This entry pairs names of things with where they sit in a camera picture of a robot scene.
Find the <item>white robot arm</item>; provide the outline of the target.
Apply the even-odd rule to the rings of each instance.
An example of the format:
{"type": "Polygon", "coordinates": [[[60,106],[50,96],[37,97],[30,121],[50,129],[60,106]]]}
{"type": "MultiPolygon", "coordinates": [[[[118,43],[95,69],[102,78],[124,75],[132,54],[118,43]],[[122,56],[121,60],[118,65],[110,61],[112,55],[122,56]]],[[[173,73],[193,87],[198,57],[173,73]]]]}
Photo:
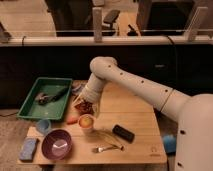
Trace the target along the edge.
{"type": "Polygon", "coordinates": [[[178,123],[174,171],[213,171],[213,94],[189,96],[120,69],[113,57],[93,58],[90,71],[78,98],[98,102],[108,82],[127,88],[178,123]]]}

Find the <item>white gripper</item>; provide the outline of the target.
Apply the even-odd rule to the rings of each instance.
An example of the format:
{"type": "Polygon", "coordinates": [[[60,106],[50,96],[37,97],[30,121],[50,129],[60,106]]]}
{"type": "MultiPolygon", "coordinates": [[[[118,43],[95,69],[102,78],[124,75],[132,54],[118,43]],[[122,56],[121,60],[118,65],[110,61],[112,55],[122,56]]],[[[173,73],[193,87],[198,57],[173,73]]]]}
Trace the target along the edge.
{"type": "Polygon", "coordinates": [[[90,102],[90,103],[96,103],[95,104],[95,113],[99,114],[100,113],[100,102],[98,102],[101,98],[103,89],[106,85],[107,81],[104,79],[101,79],[97,77],[94,74],[91,74],[89,77],[88,82],[86,83],[85,87],[82,90],[82,96],[79,95],[77,96],[73,102],[72,106],[76,106],[80,104],[83,100],[83,98],[90,102]]]}

